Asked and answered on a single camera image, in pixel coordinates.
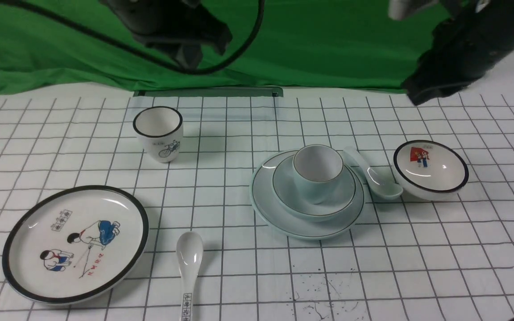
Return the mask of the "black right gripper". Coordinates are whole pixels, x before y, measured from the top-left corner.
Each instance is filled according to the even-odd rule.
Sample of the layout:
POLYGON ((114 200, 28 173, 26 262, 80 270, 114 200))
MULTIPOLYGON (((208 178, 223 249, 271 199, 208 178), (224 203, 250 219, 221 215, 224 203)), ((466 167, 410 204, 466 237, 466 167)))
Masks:
POLYGON ((467 88, 514 51, 514 0, 441 4, 452 16, 434 28, 431 48, 401 85, 416 106, 467 88))

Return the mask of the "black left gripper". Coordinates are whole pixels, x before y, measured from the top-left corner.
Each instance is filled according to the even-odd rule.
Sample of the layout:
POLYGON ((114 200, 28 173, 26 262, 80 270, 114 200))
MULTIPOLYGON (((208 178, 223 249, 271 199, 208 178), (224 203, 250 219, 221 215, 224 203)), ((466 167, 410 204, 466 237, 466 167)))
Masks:
POLYGON ((156 49, 186 70, 202 61, 202 46, 224 55, 232 34, 228 26, 199 0, 103 0, 106 6, 147 48, 156 49))

